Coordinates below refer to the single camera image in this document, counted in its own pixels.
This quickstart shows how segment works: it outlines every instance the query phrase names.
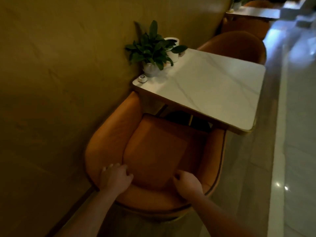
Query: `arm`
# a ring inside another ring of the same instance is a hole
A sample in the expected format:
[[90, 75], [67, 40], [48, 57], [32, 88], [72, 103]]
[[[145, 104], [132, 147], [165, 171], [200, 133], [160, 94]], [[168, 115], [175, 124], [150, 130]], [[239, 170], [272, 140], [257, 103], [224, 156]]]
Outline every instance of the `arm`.
[[203, 194], [201, 183], [193, 174], [178, 170], [173, 182], [179, 194], [191, 202], [212, 237], [256, 236], [209, 200]]
[[101, 173], [100, 192], [89, 203], [83, 213], [74, 222], [61, 230], [58, 237], [92, 237], [97, 236], [106, 213], [116, 197], [131, 184], [133, 175], [126, 174], [127, 166], [111, 164]]

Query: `wooden floor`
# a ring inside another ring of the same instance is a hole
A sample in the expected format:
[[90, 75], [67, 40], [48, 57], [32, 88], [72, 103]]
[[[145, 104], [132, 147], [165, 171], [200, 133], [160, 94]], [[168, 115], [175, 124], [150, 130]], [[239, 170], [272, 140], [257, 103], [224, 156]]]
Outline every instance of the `wooden floor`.
[[[221, 179], [211, 199], [262, 236], [267, 235], [277, 102], [284, 30], [271, 29], [265, 39], [266, 75], [255, 130], [249, 135], [227, 134]], [[192, 211], [170, 223], [158, 223], [117, 205], [109, 210], [99, 236], [197, 237], [203, 223]]]

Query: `white marble table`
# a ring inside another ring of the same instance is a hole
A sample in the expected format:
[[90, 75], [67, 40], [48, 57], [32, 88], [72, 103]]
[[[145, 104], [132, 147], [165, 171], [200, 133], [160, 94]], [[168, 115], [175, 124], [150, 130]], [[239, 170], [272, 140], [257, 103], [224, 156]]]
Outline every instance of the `white marble table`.
[[226, 12], [227, 15], [239, 15], [245, 17], [256, 17], [264, 18], [269, 20], [277, 20], [280, 18], [279, 9], [269, 9], [269, 8], [257, 8], [257, 7], [244, 7], [242, 6], [239, 10], [234, 12]]
[[254, 128], [264, 73], [260, 64], [187, 49], [173, 67], [133, 87], [243, 134]]

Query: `chair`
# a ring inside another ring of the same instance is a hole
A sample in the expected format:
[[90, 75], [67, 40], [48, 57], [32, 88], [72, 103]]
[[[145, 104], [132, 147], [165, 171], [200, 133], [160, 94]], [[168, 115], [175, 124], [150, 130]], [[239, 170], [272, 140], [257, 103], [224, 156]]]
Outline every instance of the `chair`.
[[224, 20], [221, 33], [229, 31], [247, 31], [263, 40], [270, 29], [270, 24], [258, 19], [238, 18], [233, 21]]
[[261, 40], [246, 31], [217, 35], [198, 48], [199, 51], [265, 64], [266, 49]]
[[245, 7], [258, 7], [258, 8], [270, 8], [275, 9], [275, 6], [273, 3], [267, 1], [267, 0], [253, 0], [244, 5]]
[[226, 131], [210, 133], [143, 114], [132, 92], [92, 136], [86, 152], [86, 172], [99, 186], [101, 169], [126, 163], [131, 186], [117, 203], [147, 217], [174, 218], [190, 209], [172, 184], [177, 169], [200, 180], [205, 195], [216, 188], [223, 163]]

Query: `plant pot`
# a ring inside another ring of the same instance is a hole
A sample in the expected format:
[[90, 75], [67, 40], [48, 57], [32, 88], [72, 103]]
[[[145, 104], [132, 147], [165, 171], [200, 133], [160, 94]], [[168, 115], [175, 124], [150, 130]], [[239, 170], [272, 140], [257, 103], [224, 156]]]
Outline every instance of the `plant pot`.
[[[176, 46], [179, 46], [179, 39], [178, 38], [175, 38], [175, 37], [167, 37], [165, 38], [165, 40], [176, 40], [177, 42], [175, 43]], [[167, 50], [167, 55], [168, 57], [170, 57], [170, 59], [175, 63], [178, 61], [179, 59], [179, 54], [175, 54], [175, 53], [172, 53], [171, 50], [172, 48], [170, 48], [169, 50]]]
[[233, 4], [234, 11], [238, 11], [240, 7], [241, 7], [241, 1], [240, 2], [235, 2]]
[[155, 76], [160, 69], [157, 67], [156, 63], [153, 65], [152, 63], [143, 62], [143, 71], [146, 76], [152, 77]]

